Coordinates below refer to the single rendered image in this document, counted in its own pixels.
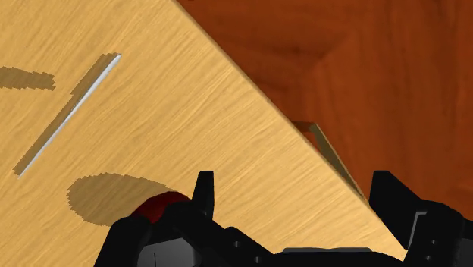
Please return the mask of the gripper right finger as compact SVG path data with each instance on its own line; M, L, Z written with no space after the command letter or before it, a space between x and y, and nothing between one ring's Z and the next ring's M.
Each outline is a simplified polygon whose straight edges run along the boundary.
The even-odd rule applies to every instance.
M369 206L406 250L403 267L473 267L473 221L421 199L389 171L373 173Z

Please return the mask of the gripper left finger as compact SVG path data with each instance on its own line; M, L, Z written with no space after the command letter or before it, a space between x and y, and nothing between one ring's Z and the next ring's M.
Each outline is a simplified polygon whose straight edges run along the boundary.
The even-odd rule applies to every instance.
M110 228L94 267L274 267L274 255L213 219L213 171L200 171L190 201L169 205L156 223L131 214Z

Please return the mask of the dark red round object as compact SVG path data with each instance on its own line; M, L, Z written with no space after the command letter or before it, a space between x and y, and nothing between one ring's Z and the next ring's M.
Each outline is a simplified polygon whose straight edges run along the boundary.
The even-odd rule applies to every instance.
M190 198L182 193L168 191L148 198L143 204L136 208L131 215L134 217L142 216L147 218L151 223L156 223L169 205L187 201L190 201Z

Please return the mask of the light wooden table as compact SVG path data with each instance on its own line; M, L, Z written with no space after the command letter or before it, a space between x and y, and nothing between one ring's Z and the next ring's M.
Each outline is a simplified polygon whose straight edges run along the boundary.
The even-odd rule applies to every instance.
M120 61L32 166L14 166L97 59ZM215 221L271 252L406 252L174 0L0 0L0 267L92 267L108 226L215 173Z

